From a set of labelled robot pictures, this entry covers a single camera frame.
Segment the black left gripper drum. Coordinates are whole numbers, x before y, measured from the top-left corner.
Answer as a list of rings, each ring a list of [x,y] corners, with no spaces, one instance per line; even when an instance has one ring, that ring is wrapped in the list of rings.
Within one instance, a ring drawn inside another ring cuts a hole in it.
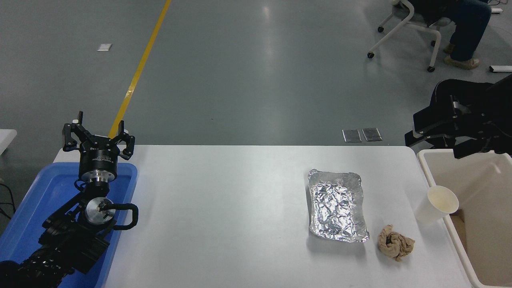
[[[119,148],[115,148],[112,144],[95,148],[90,143],[84,142],[80,144],[79,151],[79,173],[95,170],[117,173]]]

